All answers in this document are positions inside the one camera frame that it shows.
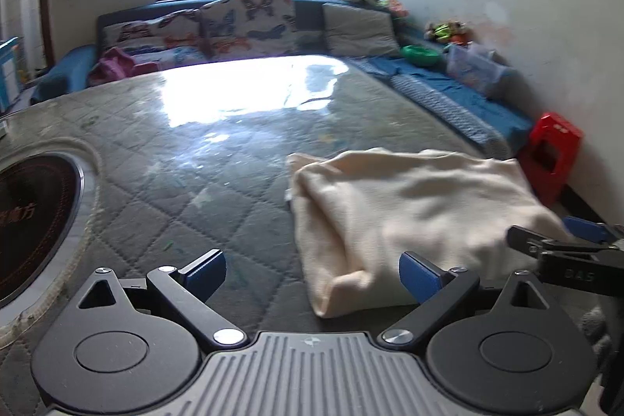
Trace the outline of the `grey gloved right hand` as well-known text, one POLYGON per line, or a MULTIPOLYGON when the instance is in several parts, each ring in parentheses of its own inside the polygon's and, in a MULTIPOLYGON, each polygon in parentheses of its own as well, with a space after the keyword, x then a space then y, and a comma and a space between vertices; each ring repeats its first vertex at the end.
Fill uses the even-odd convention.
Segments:
POLYGON ((608 351, 611 339, 607 330, 607 321, 600 306, 594 306, 578 320, 578 329, 594 349, 608 351))

